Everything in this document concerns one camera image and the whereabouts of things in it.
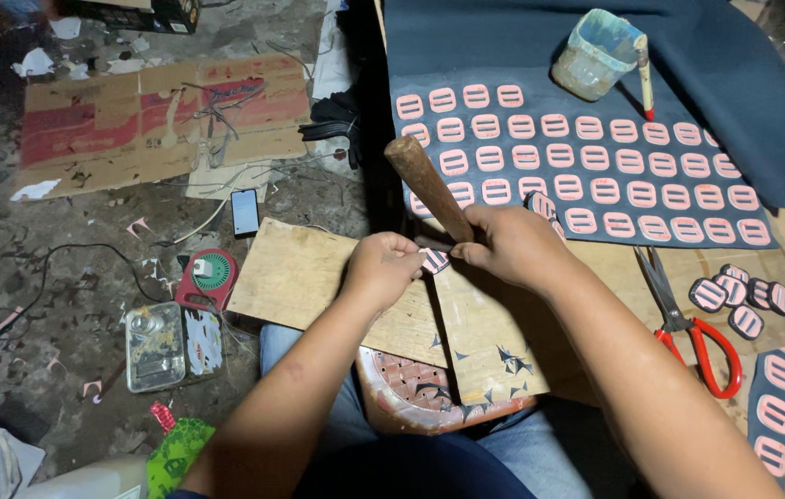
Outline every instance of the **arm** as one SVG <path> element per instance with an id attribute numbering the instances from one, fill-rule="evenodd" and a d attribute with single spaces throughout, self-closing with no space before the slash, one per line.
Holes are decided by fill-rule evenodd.
<path id="1" fill-rule="evenodd" d="M 451 255 L 550 303 L 608 421 L 657 493 L 783 497 L 712 396 L 568 251 L 549 222 L 518 207 L 465 211 L 486 231 L 488 246 L 458 244 Z"/>
<path id="2" fill-rule="evenodd" d="M 294 492 L 362 339 L 420 276 L 417 249 L 393 232 L 356 246 L 340 296 L 211 437 L 181 488 L 215 498 Z"/>

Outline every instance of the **flattened cardboard box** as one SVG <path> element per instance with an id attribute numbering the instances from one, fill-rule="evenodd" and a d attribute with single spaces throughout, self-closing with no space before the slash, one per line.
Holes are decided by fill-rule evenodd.
<path id="1" fill-rule="evenodd" d="M 44 183 L 36 199 L 78 195 L 188 173 L 209 118 L 193 119 L 217 89 L 219 104 L 232 104 L 248 88 L 255 96 L 224 116 L 239 133 L 226 147 L 225 164 L 299 157 L 297 133 L 309 122 L 309 99 L 299 63 L 284 54 L 210 62 L 201 71 L 182 63 L 49 85 L 30 85 L 22 118 L 17 191 Z M 215 123 L 212 146 L 225 126 Z M 15 196 L 22 200 L 31 196 Z"/>

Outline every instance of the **black rubber sheet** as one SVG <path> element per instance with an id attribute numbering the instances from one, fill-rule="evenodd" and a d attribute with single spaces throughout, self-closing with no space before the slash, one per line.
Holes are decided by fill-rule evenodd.
<path id="1" fill-rule="evenodd" d="M 392 76 L 389 87 L 397 133 L 421 139 L 461 206 L 522 204 L 540 190 L 568 239 L 776 248 L 753 188 L 716 138 L 665 85 L 655 88 L 656 128 L 644 130 L 628 97 L 641 95 L 637 72 L 622 82 L 623 92 L 600 103 L 571 96 L 537 68 Z M 431 216 L 404 191 L 412 213 Z"/>
<path id="2" fill-rule="evenodd" d="M 453 84 L 464 71 L 477 69 L 508 77 L 511 68 L 536 68 L 542 75 L 535 80 L 536 90 L 544 97 L 564 97 L 549 88 L 547 73 L 573 27 L 592 8 L 622 16 L 648 35 L 658 119 L 668 125 L 674 118 L 701 122 L 729 150 L 760 198 L 785 208 L 785 64 L 762 31 L 724 0 L 387 2 L 393 104 L 410 83 L 442 86 L 441 79 L 420 81 L 417 76 L 443 75 Z M 625 78 L 629 98 L 614 89 L 587 105 L 586 114 L 601 116 L 596 109 L 630 101 L 641 108 L 634 73 Z M 667 103 L 671 89 L 689 106 L 693 119 L 685 119 L 684 107 Z M 640 112 L 618 117 L 640 124 Z"/>

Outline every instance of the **scissors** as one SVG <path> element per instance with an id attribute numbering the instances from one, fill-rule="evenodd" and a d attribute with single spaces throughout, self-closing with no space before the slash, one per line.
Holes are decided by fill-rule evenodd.
<path id="1" fill-rule="evenodd" d="M 657 255 L 657 250 L 654 247 L 648 248 L 648 257 L 645 257 L 642 250 L 638 246 L 634 247 L 636 255 L 642 264 L 642 273 L 645 275 L 645 280 L 648 282 L 648 288 L 654 296 L 654 301 L 660 308 L 660 312 L 664 316 L 664 325 L 654 332 L 654 337 L 657 338 L 666 348 L 672 353 L 682 365 L 685 365 L 685 360 L 679 354 L 679 350 L 673 343 L 673 333 L 675 331 L 686 330 L 691 337 L 691 345 L 694 346 L 694 353 L 697 355 L 697 364 L 704 376 L 704 384 L 706 388 L 712 393 L 712 396 L 717 399 L 730 399 L 737 394 L 740 390 L 742 382 L 742 368 L 740 365 L 740 357 L 737 356 L 737 351 L 731 342 L 719 333 L 719 330 L 710 326 L 709 324 L 697 319 L 691 318 L 689 321 L 682 315 L 679 306 L 675 303 L 673 298 L 673 289 L 670 288 L 669 280 L 666 278 L 663 263 L 660 262 L 660 257 Z M 719 384 L 716 378 L 712 375 L 712 367 L 710 366 L 710 357 L 706 351 L 706 343 L 704 335 L 712 338 L 712 341 L 719 345 L 719 348 L 725 352 L 725 357 L 728 359 L 729 364 L 729 380 L 728 386 L 724 390 L 719 389 Z"/>

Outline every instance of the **black box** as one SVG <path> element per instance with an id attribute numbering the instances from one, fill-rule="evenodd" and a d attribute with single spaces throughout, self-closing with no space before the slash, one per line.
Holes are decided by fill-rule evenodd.
<path id="1" fill-rule="evenodd" d="M 67 5 L 82 17 L 105 22 L 108 29 L 191 35 L 198 27 L 198 0 L 152 0 L 151 9 L 96 2 L 69 2 Z"/>

